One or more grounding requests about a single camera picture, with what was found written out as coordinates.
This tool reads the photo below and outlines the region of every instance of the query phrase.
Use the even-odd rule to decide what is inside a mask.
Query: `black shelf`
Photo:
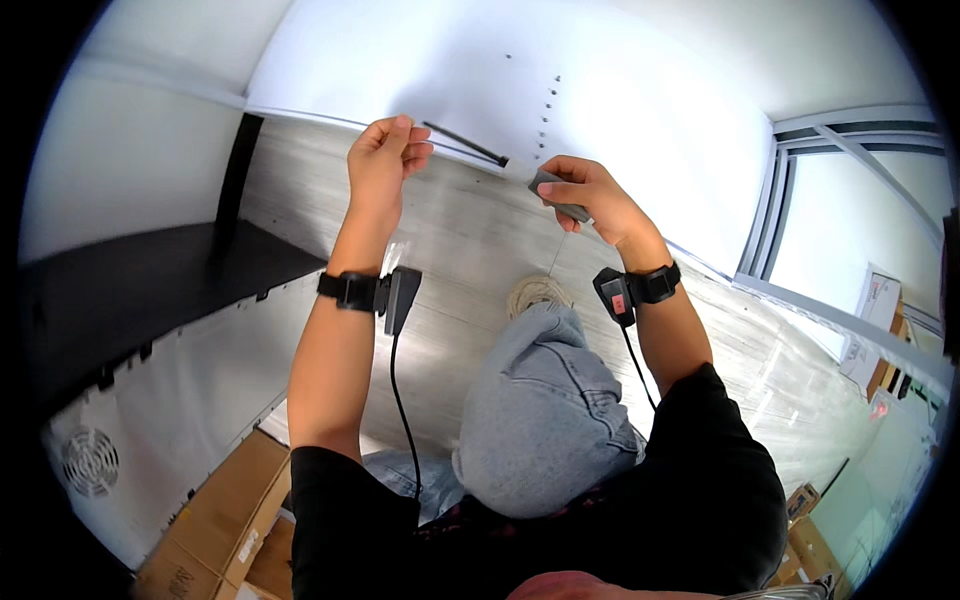
[[[324,264],[239,221],[226,234],[213,223],[161,229],[27,265],[17,303],[38,422],[86,388],[109,386],[156,338]]]

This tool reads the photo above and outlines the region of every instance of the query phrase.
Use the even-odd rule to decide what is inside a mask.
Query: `forearm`
[[[348,212],[327,272],[379,276],[390,232],[376,215]],[[363,417],[373,362],[373,314],[337,308],[317,297],[290,372],[287,413],[292,447],[318,445],[360,461]]]
[[[634,235],[618,244],[617,250],[629,273],[651,273],[673,264],[666,243],[649,219]],[[682,282],[671,298],[637,308],[636,330],[643,359],[661,395],[677,380],[694,373],[704,363],[713,362],[704,325]]]

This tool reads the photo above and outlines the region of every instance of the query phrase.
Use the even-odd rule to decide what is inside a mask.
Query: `wooden floor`
[[[268,120],[241,217],[329,256],[347,211],[345,156],[355,137],[306,121]],[[399,340],[396,377],[418,448],[440,453],[456,444],[467,388],[507,321],[507,293],[530,275],[550,275],[569,292],[591,349],[623,384],[631,421],[649,434],[653,410],[619,327],[591,285],[603,267],[620,267],[614,249],[592,228],[564,233],[552,210],[526,189],[443,158],[410,178],[403,198],[394,239],[408,248],[400,262],[424,277]],[[856,386],[772,309],[702,275],[684,256],[676,258],[707,328],[716,370],[754,436],[773,455],[787,495],[806,481],[822,490],[844,458],[857,458],[876,434]],[[390,340],[379,333],[363,431],[403,448],[389,358]],[[656,401],[656,390],[651,392]]]

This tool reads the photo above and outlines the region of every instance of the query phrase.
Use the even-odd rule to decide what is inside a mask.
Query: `finger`
[[[426,138],[430,137],[430,130],[426,127],[414,127],[410,130],[410,143],[422,142]]]
[[[426,166],[427,157],[417,156],[403,161],[403,178],[406,179]]]
[[[400,155],[404,160],[407,158],[416,158],[418,156],[430,156],[433,153],[433,144],[429,142],[420,142],[419,144],[409,144],[403,149]]]
[[[383,141],[387,139],[387,134],[390,133],[390,127],[393,124],[394,117],[373,121],[363,130],[363,133],[360,133],[360,137],[357,138],[357,141],[353,142],[353,145],[370,150],[378,149],[383,145]]]
[[[589,183],[567,183],[548,181],[537,186],[537,193],[546,200],[557,204],[579,204],[590,208],[593,186]]]
[[[543,163],[541,169],[573,183],[590,181],[590,171],[596,164],[592,160],[577,156],[556,155]]]
[[[413,119],[405,114],[398,115],[390,127],[387,140],[383,142],[384,150],[396,156],[403,154],[403,149],[410,142],[410,130],[413,127]]]
[[[575,224],[576,224],[576,221],[574,221],[574,220],[571,219],[570,217],[564,215],[564,214],[563,214],[562,212],[560,212],[559,210],[556,211],[556,212],[554,213],[554,215],[557,217],[557,223],[560,224],[560,227],[564,228],[564,231],[570,232],[570,231],[573,230],[573,228],[574,228],[574,226],[575,226]]]

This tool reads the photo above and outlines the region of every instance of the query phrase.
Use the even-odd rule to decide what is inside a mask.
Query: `black t-shirt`
[[[660,403],[646,458],[544,518],[467,496],[417,527],[419,503],[332,450],[293,451],[294,597],[503,598],[580,570],[628,589],[763,586],[786,544],[783,489],[711,365]]]

